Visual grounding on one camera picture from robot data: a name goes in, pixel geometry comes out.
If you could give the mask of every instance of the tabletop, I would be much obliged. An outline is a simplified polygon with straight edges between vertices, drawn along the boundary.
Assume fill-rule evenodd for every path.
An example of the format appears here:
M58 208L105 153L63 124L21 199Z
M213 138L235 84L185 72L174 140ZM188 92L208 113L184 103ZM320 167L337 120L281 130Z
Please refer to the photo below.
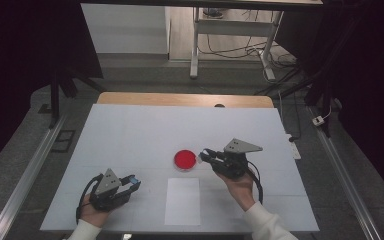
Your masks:
M226 107L216 108L215 104ZM279 214L291 231L318 231L270 98L159 93L101 94L41 230L72 231L75 220L71 210L85 184L111 168L118 177L135 174L142 184L127 204L110 215L104 231L250 233L242 209L209 164L196 164L187 172L173 164L179 150L188 149L196 155L204 148L222 150L232 138L264 149L247 154L261 173L264 206Z

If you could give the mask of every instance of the human hand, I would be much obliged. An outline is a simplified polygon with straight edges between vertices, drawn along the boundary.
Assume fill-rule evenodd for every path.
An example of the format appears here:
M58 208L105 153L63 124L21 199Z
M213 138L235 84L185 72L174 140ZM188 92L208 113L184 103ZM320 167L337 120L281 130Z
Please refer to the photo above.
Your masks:
M82 209L80 219L86 221L96 227L102 228L104 223L107 221L108 216L111 212L104 212L96 210L89 202L90 194L87 194L83 198Z
M245 173L245 175L238 179L230 179L221 174L216 174L226 183L230 195L245 212L255 204L254 197L252 196L252 184L254 181L251 176Z

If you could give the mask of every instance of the metal bracket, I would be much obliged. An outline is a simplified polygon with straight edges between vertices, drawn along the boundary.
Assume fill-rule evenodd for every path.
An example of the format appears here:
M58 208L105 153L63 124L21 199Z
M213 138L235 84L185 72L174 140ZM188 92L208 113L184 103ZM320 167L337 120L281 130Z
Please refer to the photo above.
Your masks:
M108 168L108 170L105 172L104 177L99 183L98 188L96 189L96 193L102 194L104 192L113 190L114 188L117 188L121 185L122 184L120 179L118 179L115 173L110 168Z
M263 148L251 143L247 143L245 141L239 139L232 139L226 147L224 147L224 151L231 153L247 153L247 152L258 152L262 151Z

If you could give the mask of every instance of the desk leg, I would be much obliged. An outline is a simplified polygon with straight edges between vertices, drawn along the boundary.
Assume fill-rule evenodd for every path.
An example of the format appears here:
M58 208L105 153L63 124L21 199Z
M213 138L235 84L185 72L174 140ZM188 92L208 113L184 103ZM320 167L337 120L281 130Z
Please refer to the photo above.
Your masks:
M194 15L194 32L193 32L193 47L191 57L191 72L190 78L195 79L198 77L198 23L199 23L199 8L195 8Z
M261 62L263 63L263 66L264 66L264 71L267 76L267 80L276 79L273 73L273 69L270 67L268 56L274 41L274 37L276 36L276 33L277 33L277 28L279 27L280 18L282 17L282 14L283 12L275 12L275 17L274 17L273 25L271 28L271 32L270 32L270 35L267 37L266 47L264 48L264 51L259 52Z

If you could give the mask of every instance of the sheet of paper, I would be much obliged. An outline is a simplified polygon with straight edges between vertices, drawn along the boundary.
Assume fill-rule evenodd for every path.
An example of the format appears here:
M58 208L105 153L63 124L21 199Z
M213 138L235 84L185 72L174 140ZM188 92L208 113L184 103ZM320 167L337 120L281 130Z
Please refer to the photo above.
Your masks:
M165 225L201 225L198 178L169 178Z

